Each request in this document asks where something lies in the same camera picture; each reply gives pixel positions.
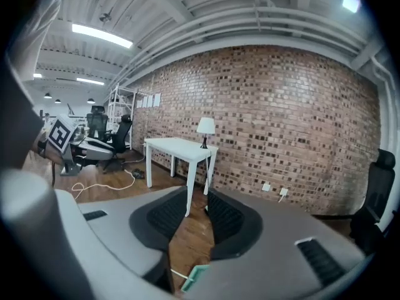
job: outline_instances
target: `electrical outlet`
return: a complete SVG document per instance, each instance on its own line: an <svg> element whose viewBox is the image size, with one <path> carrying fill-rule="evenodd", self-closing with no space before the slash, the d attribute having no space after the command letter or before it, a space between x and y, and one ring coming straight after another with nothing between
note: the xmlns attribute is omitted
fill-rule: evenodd
<svg viewBox="0 0 400 300"><path fill-rule="evenodd" d="M269 191L270 188L271 188L271 185L269 183L264 183L262 185L262 190L263 191Z"/></svg>
<svg viewBox="0 0 400 300"><path fill-rule="evenodd" d="M281 196L286 197L288 195L288 190L285 189L284 187L281 189L281 192L279 193Z"/></svg>

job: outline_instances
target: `white ceiling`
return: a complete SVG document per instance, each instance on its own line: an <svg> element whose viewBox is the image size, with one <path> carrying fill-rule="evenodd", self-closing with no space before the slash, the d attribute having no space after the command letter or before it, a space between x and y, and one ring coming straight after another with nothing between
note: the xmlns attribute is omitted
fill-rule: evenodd
<svg viewBox="0 0 400 300"><path fill-rule="evenodd" d="M342 0L62 0L37 62L36 72L45 79L32 85L79 75L104 81L106 91L189 54L240 44L308 49L354 69L379 51L387 59L366 8L354 14L341 4ZM104 13L111 16L109 22L100 21ZM134 44L126 49L73 33L72 23Z"/></svg>

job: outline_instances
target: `hardwood floor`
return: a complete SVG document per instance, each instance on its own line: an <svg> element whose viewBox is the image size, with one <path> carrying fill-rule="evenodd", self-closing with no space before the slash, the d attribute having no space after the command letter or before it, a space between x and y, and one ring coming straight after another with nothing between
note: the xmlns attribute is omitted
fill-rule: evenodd
<svg viewBox="0 0 400 300"><path fill-rule="evenodd" d="M125 156L127 161L138 160L141 156L130 152ZM126 170L130 171L139 168L146 170L146 162L125 164ZM30 152L25 160L24 170L31 171L42 176L51 184L51 162L47 159ZM72 192L71 188L75 183L82 183L85 187L95 183L107 184L114 188L123 188L132 183L132 178L121 171L118 166L111 168L117 171L103 174L103 169L96 166L85 167L76 177L61 177L59 166L56 166L56 182L54 187L69 191L74 197L79 192ZM113 191L106 187L92 187L82 192L77 199L78 203L93 201L104 201L110 199L120 199L137 196L152 191L157 191L172 186L185 185L186 181L179 177L170 177L169 172L152 165L152 188L148 188L145 179L136 179L132 187ZM183 219L180 227L176 231L169 244L169 258L171 268L185 276L188 276L192 268L197 264L209 263L210 249L214 246L213 230L209 218L204 213L207 204L207 197L203 195L203 190L194 187L190 215ZM179 290L185 279L172 274L174 288L179 294Z"/></svg>

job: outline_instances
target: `white table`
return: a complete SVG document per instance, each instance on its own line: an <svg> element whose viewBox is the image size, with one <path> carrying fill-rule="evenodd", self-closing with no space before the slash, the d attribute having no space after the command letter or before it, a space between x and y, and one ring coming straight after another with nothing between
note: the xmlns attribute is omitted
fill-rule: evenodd
<svg viewBox="0 0 400 300"><path fill-rule="evenodd" d="M193 195L194 178L196 177L197 165L200 161L211 157L208 167L208 181L204 188L204 194L208 193L208 183L211 183L214 173L215 159L217 156L217 147L207 146L207 149L202 149L201 143L184 140L178 137L162 137L155 139L145 139L146 143L146 177L147 186L151 188L151 152L153 149L160 150L171 155L171 177L175 175L175 158L182 159L189 163L189 172L187 173L187 204L186 217L190 212L190 205Z"/></svg>

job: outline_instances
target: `brick wall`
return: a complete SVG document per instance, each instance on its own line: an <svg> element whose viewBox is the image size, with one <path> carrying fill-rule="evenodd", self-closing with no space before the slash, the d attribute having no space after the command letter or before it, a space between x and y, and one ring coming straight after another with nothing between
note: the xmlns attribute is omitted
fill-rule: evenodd
<svg viewBox="0 0 400 300"><path fill-rule="evenodd" d="M232 47L176 61L131 87L162 94L160 107L134 112L137 150L144 138L201 142L200 118L214 117L215 188L273 201L288 188L283 202L313 214L351 214L363 202L379 147L378 94L342 64L298 49ZM152 158L170 166L163 153ZM177 173L187 170L177 162ZM203 165L196 181L204 183Z"/></svg>

